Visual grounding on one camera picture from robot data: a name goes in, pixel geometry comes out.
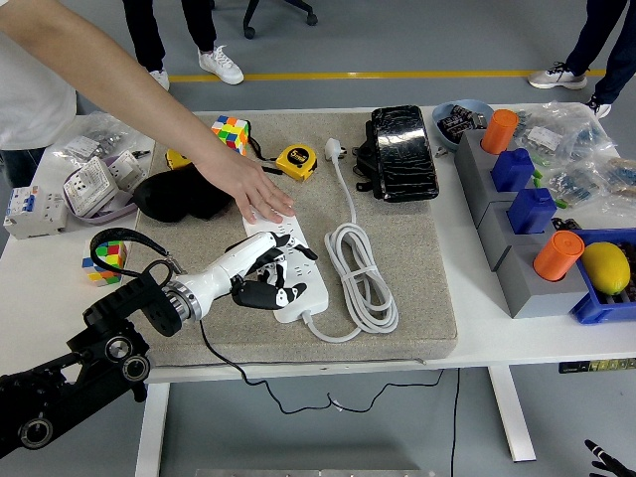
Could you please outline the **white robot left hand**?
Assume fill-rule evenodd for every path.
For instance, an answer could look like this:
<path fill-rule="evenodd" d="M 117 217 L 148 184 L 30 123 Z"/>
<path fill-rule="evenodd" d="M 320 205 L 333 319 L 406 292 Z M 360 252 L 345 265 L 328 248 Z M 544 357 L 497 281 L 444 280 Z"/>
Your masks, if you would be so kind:
<path fill-rule="evenodd" d="M 240 306 L 278 310 L 295 301 L 307 284 L 285 284 L 287 258 L 291 248 L 311 263 L 318 255 L 302 240 L 289 234 L 258 232 L 236 243 L 203 272 L 179 277 L 189 289 L 201 314 L 206 315 L 216 299 L 231 295 Z"/>

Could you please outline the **person's right hand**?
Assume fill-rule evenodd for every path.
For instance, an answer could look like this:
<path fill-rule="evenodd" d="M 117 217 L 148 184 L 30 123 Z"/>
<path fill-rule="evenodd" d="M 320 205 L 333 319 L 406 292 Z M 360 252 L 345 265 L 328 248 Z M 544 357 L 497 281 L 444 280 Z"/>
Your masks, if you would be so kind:
<path fill-rule="evenodd" d="M 252 160 L 225 146 L 194 161 L 199 172 L 229 194 L 251 224 L 255 213 L 274 223 L 295 215 L 293 200 L 281 191 Z"/>

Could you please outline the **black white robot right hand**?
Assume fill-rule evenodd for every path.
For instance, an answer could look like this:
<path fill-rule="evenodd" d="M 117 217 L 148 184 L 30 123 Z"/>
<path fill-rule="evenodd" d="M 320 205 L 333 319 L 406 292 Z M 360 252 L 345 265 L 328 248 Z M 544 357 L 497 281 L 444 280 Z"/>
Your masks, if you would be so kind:
<path fill-rule="evenodd" d="M 618 459 L 608 454 L 602 447 L 590 439 L 584 440 L 585 446 L 592 452 L 595 460 L 592 466 L 603 471 L 612 473 L 618 477 L 635 477 L 635 471 L 627 468 Z"/>

